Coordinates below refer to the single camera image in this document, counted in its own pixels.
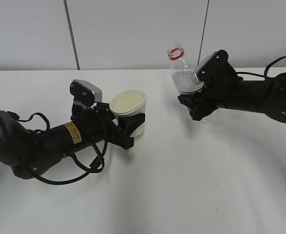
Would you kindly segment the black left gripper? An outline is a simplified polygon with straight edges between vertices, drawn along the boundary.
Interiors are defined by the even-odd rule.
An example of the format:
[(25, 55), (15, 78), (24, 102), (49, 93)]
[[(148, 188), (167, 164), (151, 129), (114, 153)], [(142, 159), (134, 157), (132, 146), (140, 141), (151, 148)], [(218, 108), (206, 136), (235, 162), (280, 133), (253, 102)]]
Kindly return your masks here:
[(71, 121), (77, 127), (82, 143), (90, 146), (106, 140), (109, 143), (128, 150), (134, 146), (134, 138), (130, 135), (140, 135), (145, 127), (145, 114), (139, 113), (129, 117), (119, 117), (118, 124), (107, 103), (99, 103), (95, 107), (85, 109), (82, 106), (72, 106)]

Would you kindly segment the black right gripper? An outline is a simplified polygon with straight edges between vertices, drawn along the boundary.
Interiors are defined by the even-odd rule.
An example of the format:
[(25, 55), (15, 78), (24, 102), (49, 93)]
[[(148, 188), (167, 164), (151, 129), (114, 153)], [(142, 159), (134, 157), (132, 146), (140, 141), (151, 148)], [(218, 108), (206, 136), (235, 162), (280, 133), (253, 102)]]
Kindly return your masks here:
[(193, 120), (202, 121), (218, 109), (217, 105), (225, 99), (230, 88), (242, 81), (239, 75), (224, 75), (213, 77), (205, 84), (201, 92), (179, 95), (177, 98), (182, 105), (190, 108)]

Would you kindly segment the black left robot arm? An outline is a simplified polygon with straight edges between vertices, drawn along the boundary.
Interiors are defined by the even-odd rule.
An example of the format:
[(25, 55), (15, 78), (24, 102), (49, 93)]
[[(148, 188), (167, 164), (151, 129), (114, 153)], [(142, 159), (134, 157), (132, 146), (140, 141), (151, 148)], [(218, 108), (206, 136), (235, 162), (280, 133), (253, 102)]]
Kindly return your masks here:
[(43, 120), (45, 130), (29, 130), (16, 113), (0, 111), (0, 162), (21, 179), (58, 185), (43, 174), (65, 157), (71, 157), (84, 176), (100, 173), (107, 145), (132, 148), (134, 131), (145, 122), (145, 114), (115, 117), (107, 103), (84, 105), (75, 101), (70, 122), (51, 127), (46, 117)]

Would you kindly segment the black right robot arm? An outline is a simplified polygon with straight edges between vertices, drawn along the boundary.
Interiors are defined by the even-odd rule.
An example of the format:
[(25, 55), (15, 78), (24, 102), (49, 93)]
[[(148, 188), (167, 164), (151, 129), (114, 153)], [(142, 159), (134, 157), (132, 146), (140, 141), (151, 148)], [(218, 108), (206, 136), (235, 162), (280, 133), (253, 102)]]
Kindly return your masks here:
[(208, 83), (202, 92), (179, 95), (178, 100), (189, 108), (191, 118), (197, 121), (217, 109), (230, 109), (264, 114), (286, 124), (286, 73), (266, 80), (226, 78)]

